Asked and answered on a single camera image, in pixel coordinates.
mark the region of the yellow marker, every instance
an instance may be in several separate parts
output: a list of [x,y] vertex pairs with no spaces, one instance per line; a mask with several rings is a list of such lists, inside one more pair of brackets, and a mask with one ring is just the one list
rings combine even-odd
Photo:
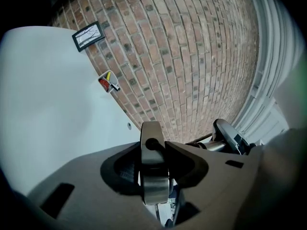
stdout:
[[110,81],[111,72],[109,71],[106,75],[106,80]]

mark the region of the black picture frame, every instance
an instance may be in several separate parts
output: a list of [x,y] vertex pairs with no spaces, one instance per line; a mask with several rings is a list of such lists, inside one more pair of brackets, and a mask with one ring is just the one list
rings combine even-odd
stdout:
[[[78,40],[77,40],[77,37],[79,36],[79,34],[82,33],[82,32],[85,32],[85,33],[86,33],[86,30],[87,30],[87,29],[89,29],[89,28],[91,28],[91,27],[93,27],[93,26],[95,26],[95,25],[96,25],[97,28],[98,28],[98,31],[99,31],[99,33],[100,33],[100,36],[94,38],[93,40],[91,40],[90,42],[88,42],[88,43],[86,43],[86,44],[84,44],[84,45],[83,45],[82,42],[79,43]],[[93,43],[95,43],[95,42],[97,42],[98,40],[101,40],[101,39],[103,39],[103,38],[105,38],[105,37],[106,37],[106,36],[105,36],[105,34],[104,34],[104,32],[103,32],[103,30],[102,30],[102,28],[101,28],[101,26],[100,26],[100,24],[99,24],[98,21],[93,22],[93,23],[87,25],[86,27],[82,28],[81,30],[77,31],[74,35],[72,35],[72,39],[73,39],[73,41],[74,41],[74,43],[75,43],[75,45],[76,45],[76,47],[77,47],[77,49],[78,49],[79,52],[81,52],[82,50],[84,50],[85,48],[87,48],[89,45],[92,45]]]

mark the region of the pen holder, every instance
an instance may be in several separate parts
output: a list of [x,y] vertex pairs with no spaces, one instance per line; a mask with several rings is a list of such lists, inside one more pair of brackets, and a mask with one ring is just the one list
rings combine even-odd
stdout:
[[[108,74],[108,72],[111,72],[110,74],[110,79],[109,81],[106,81],[106,76]],[[101,76],[99,76],[98,78],[99,83],[104,87],[105,91],[107,93],[110,93],[113,91],[113,88],[111,87],[111,84],[113,84],[114,86],[118,87],[118,80],[117,77],[115,76],[114,72],[112,72],[111,70],[106,71],[104,74],[102,74]]]

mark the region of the picture frame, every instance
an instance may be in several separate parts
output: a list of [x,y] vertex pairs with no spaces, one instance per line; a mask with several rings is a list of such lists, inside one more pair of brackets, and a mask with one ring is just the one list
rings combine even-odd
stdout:
[[73,41],[79,52],[105,37],[98,21],[87,25],[72,35]]

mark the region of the framed picture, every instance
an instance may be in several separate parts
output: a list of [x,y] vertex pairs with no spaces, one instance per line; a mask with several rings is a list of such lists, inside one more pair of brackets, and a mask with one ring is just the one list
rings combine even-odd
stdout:
[[79,52],[84,50],[89,45],[105,38],[105,34],[101,29],[98,21],[84,27],[80,31],[72,35],[73,41]]

